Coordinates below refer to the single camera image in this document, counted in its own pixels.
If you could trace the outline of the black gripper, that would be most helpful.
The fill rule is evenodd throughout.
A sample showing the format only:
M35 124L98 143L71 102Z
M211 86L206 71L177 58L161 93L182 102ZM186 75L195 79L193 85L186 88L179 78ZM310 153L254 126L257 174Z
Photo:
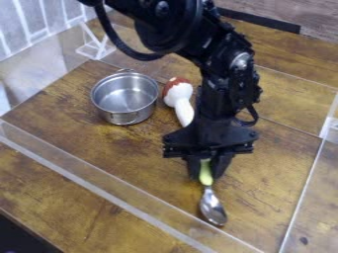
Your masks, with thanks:
M182 157L186 161L187 175L199 179L201 159L211 159L213 179L219 179L231 164L235 154L254 151L259 135L245 126L233 124L233 119L210 119L194 110L189 126L163 137L165 158Z

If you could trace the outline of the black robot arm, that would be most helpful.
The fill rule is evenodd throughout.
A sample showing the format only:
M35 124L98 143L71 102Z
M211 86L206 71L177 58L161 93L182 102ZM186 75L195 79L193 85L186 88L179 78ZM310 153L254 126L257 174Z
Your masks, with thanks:
M153 61L175 53L199 68L202 85L194 119L189 126L163 137L165 157L186 161L193 179L207 159L211 176L222 177L235 155L253 152L259 138L250 129L255 123L237 118L242 110L258 117L254 105L263 93L251 43L221 20L213 0L78 1L94 9L106 35L130 57ZM147 53L124 44L111 26L106 7L134 20Z

